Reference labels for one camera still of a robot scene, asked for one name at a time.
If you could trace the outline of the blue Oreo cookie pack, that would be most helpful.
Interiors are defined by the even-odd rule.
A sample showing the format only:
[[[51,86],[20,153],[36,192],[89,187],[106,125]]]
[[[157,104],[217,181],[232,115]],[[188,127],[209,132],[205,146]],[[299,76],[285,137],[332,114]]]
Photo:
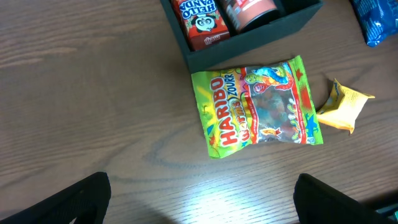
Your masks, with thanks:
[[[397,0],[351,0],[351,4],[368,46],[397,34]]]

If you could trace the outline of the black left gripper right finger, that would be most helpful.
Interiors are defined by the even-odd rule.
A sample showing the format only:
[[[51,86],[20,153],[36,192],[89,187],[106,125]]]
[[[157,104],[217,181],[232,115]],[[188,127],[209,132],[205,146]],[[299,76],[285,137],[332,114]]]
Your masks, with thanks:
[[[309,174],[300,174],[294,188],[300,223],[397,223],[397,198],[367,207]]]

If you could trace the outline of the small Pringles can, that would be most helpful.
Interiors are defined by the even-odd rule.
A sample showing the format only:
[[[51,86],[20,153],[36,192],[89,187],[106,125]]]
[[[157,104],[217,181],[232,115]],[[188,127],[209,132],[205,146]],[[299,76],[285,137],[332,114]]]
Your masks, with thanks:
[[[273,0],[218,0],[237,34],[256,29],[279,18]]]

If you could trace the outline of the red Hello Panda box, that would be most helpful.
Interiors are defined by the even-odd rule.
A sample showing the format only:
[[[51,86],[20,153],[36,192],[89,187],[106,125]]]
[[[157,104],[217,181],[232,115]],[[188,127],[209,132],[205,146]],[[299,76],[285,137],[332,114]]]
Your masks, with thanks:
[[[171,4],[193,51],[230,38],[214,0],[171,0]]]

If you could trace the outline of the small yellow snack packet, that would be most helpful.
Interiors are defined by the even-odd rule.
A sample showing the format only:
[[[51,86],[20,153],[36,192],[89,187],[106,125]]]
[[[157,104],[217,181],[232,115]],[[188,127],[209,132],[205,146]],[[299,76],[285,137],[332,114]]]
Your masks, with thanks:
[[[375,96],[361,93],[340,84],[336,79],[326,103],[317,111],[319,122],[336,129],[354,132],[355,121],[368,99]]]

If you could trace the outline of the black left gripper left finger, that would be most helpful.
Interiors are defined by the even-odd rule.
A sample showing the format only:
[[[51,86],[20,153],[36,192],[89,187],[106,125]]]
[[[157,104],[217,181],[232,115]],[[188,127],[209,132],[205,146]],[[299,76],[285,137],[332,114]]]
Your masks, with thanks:
[[[1,220],[7,223],[102,224],[111,198],[105,172],[96,172],[49,198]]]

